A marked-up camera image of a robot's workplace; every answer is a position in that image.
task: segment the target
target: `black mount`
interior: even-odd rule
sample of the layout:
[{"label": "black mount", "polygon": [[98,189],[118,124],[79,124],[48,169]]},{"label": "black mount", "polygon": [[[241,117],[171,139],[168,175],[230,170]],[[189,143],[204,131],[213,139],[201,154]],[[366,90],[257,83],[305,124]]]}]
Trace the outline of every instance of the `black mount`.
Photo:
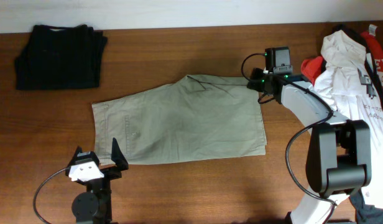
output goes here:
[{"label": "black mount", "polygon": [[[103,178],[93,179],[86,182],[77,180],[77,183],[86,186],[86,192],[79,194],[73,201],[72,211],[76,223],[82,224],[115,224],[112,223],[111,214],[111,188],[110,180],[121,178],[121,171],[128,170],[128,162],[122,154],[117,140],[113,138],[111,146],[111,160],[116,164],[112,167],[101,169]],[[98,156],[94,152],[82,153],[81,147],[77,147],[68,167],[94,161],[99,165]]]},{"label": "black mount", "polygon": [[267,72],[271,75],[265,74],[260,68],[254,68],[250,77],[254,82],[249,82],[247,88],[273,96],[280,104],[281,91],[285,82],[275,78],[274,75],[283,76],[291,82],[305,81],[303,75],[291,76],[293,67],[290,63],[290,49],[288,47],[265,49],[265,65]]},{"label": "black mount", "polygon": [[[337,146],[346,153],[337,155]],[[312,190],[321,197],[356,193],[371,181],[370,129],[363,120],[345,124],[321,123],[310,137],[306,175]]]}]

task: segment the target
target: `khaki shorts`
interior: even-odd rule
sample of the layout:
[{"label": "khaki shorts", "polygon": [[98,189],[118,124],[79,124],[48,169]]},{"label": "khaki shorts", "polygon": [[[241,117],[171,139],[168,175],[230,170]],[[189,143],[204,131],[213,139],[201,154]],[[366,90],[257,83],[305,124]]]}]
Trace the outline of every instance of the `khaki shorts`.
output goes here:
[{"label": "khaki shorts", "polygon": [[95,153],[112,164],[116,138],[130,164],[265,154],[258,94],[243,78],[187,75],[175,84],[95,103]]}]

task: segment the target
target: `red clothing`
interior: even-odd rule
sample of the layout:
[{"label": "red clothing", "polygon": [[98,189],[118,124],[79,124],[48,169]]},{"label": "red clothing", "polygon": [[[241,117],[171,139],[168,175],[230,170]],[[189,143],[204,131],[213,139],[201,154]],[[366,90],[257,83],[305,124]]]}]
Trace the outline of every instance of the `red clothing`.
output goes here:
[{"label": "red clothing", "polygon": [[383,51],[381,45],[373,35],[368,33],[368,31],[364,31],[360,35],[366,40],[372,56],[374,57],[377,66],[377,74],[383,87]]},{"label": "red clothing", "polygon": [[315,85],[316,78],[321,74],[321,64],[324,59],[318,56],[314,59],[305,59],[301,64],[301,72],[306,76],[313,85]]}]

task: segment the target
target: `black cable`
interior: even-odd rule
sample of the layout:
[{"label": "black cable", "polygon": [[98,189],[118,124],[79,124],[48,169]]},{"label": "black cable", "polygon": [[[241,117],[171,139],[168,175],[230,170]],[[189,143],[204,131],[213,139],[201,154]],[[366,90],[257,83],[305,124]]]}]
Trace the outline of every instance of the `black cable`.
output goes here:
[{"label": "black cable", "polygon": [[272,97],[272,98],[270,98],[270,99],[268,99],[268,100],[262,101],[262,99],[263,99],[266,95],[267,95],[267,93],[264,93],[264,94],[262,94],[262,96],[260,96],[260,97],[258,98],[258,103],[259,103],[260,105],[265,104],[265,103],[268,103],[268,102],[274,100],[274,97]]},{"label": "black cable", "polygon": [[242,64],[241,64],[241,75],[243,75],[244,78],[246,78],[246,80],[248,80],[249,82],[257,82],[257,80],[252,80],[250,78],[248,78],[246,76],[246,74],[244,74],[244,64],[246,63],[246,61],[252,57],[252,56],[256,56],[256,55],[260,55],[260,56],[265,56],[265,53],[254,53],[254,54],[251,54],[251,55],[248,55],[246,57],[246,59],[244,59],[244,61],[242,61]]},{"label": "black cable", "polygon": [[35,215],[41,220],[43,221],[44,223],[46,224],[50,224],[50,222],[48,222],[47,220],[45,220],[44,218],[41,217],[40,213],[37,211],[37,206],[36,206],[36,201],[37,201],[37,196],[38,196],[38,193],[40,192],[41,188],[52,178],[54,178],[56,175],[62,173],[63,171],[69,169],[69,167],[66,167],[66,168],[63,168],[59,171],[57,171],[56,173],[52,174],[50,177],[48,177],[45,181],[42,182],[42,184],[37,188],[37,190],[35,191],[35,194],[34,194],[34,199],[32,201],[32,206],[34,208],[34,213]]}]

